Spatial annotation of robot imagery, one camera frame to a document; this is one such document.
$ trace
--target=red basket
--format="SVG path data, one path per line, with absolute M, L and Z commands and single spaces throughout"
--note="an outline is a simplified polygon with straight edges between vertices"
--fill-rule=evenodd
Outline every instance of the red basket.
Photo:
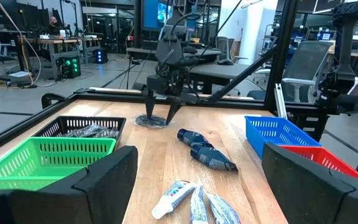
M 284 149 L 288 149 L 291 152 L 297 153 L 300 156 L 308 158 L 330 169 L 342 172 L 358 179 L 358 171 L 347 165 L 340 160 L 334 154 L 330 153 L 323 147 L 313 146 L 280 146 Z

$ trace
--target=person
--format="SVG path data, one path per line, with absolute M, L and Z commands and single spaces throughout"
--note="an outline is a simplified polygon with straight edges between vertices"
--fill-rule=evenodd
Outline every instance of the person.
M 60 27 L 54 16 L 51 16 L 49 19 L 48 31 L 50 35 L 60 35 Z

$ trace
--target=plastic basket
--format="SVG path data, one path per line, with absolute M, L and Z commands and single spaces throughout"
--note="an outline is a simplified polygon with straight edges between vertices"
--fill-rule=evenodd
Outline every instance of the plastic basket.
M 291 152 L 297 153 L 300 156 L 308 158 L 318 164 L 321 164 L 330 169 L 342 172 L 349 176 L 358 179 L 358 171 L 347 165 L 334 154 L 330 153 L 323 147 L 310 147 L 310 146 L 281 146 Z
M 116 138 L 116 146 L 121 140 L 122 130 L 126 122 L 126 118 L 108 118 L 108 117 L 82 117 L 82 116 L 59 116 L 54 121 L 46 125 L 34 136 L 36 137 L 60 137 L 72 130 L 85 128 L 91 124 L 113 128 L 114 122 L 118 124 L 118 136 Z
M 0 159 L 0 189 L 41 189 L 112 153 L 115 143 L 115 139 L 29 138 Z
M 321 146 L 291 121 L 275 117 L 246 116 L 246 136 L 260 158 L 264 143 L 290 146 Z

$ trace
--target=gray floor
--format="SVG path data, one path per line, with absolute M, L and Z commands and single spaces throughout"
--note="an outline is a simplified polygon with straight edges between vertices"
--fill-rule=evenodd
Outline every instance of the gray floor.
M 40 111 L 41 96 L 45 93 L 58 93 L 63 96 L 71 95 L 75 90 L 87 87 L 106 88 L 126 88 L 127 78 L 123 74 L 128 68 L 128 60 L 122 59 L 119 55 L 109 55 L 110 61 L 103 65 L 90 63 L 81 64 L 82 76 L 74 80 L 66 80 L 57 84 L 28 90 L 17 90 L 12 88 L 0 87 L 0 112 L 18 113 L 18 114 L 0 114 L 0 132 L 12 126 L 13 124 L 25 119 L 28 116 Z M 147 75 L 153 74 L 156 62 L 144 62 L 136 66 L 129 74 L 129 88 L 132 88 L 134 82 L 145 83 Z M 5 72 L 5 66 L 0 63 L 0 72 Z M 34 69 L 38 69 L 37 62 L 34 63 Z M 43 68 L 41 76 L 37 82 L 38 85 L 48 85 L 50 82 L 44 80 L 43 75 L 50 72 L 50 69 Z M 222 88 L 213 86 L 213 91 Z M 244 80 L 237 86 L 242 96 L 246 96 L 251 90 L 258 90 L 259 87 L 252 83 L 252 77 Z M 230 94 L 237 95 L 237 91 L 231 91 Z M 327 133 L 323 135 L 321 143 L 335 155 L 343 159 L 353 167 L 358 165 L 358 114 L 351 117 L 346 115 L 333 116 L 329 119 L 326 126 Z

